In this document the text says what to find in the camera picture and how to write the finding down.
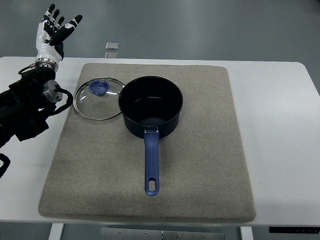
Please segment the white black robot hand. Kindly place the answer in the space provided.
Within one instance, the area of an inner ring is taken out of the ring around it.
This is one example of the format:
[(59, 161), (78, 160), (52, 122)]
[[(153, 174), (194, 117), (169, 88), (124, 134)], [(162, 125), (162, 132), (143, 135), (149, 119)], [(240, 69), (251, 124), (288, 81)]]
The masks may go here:
[(37, 50), (36, 60), (50, 59), (58, 64), (64, 58), (64, 40), (66, 40), (83, 19), (77, 15), (65, 23), (65, 18), (59, 16), (60, 10), (55, 4), (51, 4), (38, 24), (35, 46)]

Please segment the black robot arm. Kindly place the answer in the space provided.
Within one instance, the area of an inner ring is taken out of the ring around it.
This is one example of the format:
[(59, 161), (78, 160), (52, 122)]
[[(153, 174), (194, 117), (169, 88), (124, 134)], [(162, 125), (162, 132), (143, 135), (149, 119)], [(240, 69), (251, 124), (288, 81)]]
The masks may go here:
[(73, 95), (55, 81), (57, 66), (47, 59), (21, 69), (20, 80), (0, 94), (0, 146), (12, 136), (19, 141), (49, 128), (46, 120), (68, 109)]

